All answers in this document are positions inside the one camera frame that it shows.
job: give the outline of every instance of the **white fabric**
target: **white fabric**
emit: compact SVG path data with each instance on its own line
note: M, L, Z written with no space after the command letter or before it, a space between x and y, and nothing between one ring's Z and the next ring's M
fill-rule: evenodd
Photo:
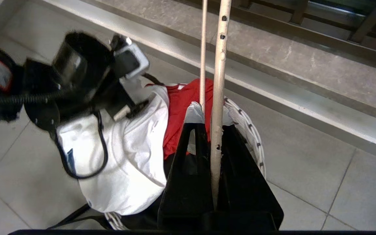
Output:
M109 160L96 177L80 180L88 204L100 212L136 214L151 205L166 186L163 171L163 138L169 98L162 86L144 88L152 92L149 105L132 119L115 123L102 111L103 135ZM77 173L94 172L103 161L97 119L89 116L58 128L65 153L73 149Z

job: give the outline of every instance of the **red fabric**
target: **red fabric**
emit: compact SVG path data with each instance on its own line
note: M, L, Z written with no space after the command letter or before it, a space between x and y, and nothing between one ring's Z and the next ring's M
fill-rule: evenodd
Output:
M178 90L179 85L167 86L169 96L169 118L164 134L163 155L167 159L176 151L179 137L181 136L185 113L191 102L200 103L200 79L195 79L190 84ZM213 80L206 79L206 131L210 141L210 118L213 107Z

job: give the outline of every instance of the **gray tile floor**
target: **gray tile floor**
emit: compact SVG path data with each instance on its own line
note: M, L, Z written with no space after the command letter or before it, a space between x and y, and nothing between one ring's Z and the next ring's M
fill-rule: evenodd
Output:
M0 32L0 47L18 63L27 56L51 61L64 33L72 29L108 38L82 21L27 3ZM164 83L196 78L149 59L150 73ZM249 114L261 134L269 185L285 213L281 229L376 229L376 156L241 95L225 94ZM46 228L84 203L46 133L24 112L16 122L0 122L0 234Z

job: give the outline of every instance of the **white pole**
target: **white pole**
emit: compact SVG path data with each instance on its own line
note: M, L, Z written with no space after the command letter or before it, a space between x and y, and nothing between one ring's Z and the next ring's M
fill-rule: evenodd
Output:
M211 115L211 190L214 208L217 206L218 183L221 167L221 137L223 104L224 104L224 69L226 66L226 50L228 39L228 22L230 18L231 0L221 0L218 19L217 41L215 43L215 72L213 87L213 112Z
M207 44L207 3L203 0L203 26L201 33L200 105L206 112L206 44Z

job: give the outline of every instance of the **wooden pole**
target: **wooden pole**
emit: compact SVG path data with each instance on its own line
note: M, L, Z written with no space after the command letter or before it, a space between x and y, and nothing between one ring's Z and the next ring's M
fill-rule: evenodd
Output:
M206 112L206 44L207 44L207 3L203 0L203 25L201 33L200 105Z
M211 115L211 190L214 208L217 206L218 184L221 167L221 137L223 134L224 69L228 39L231 0L221 0L218 18L217 41L215 43L215 66L213 87L213 110Z

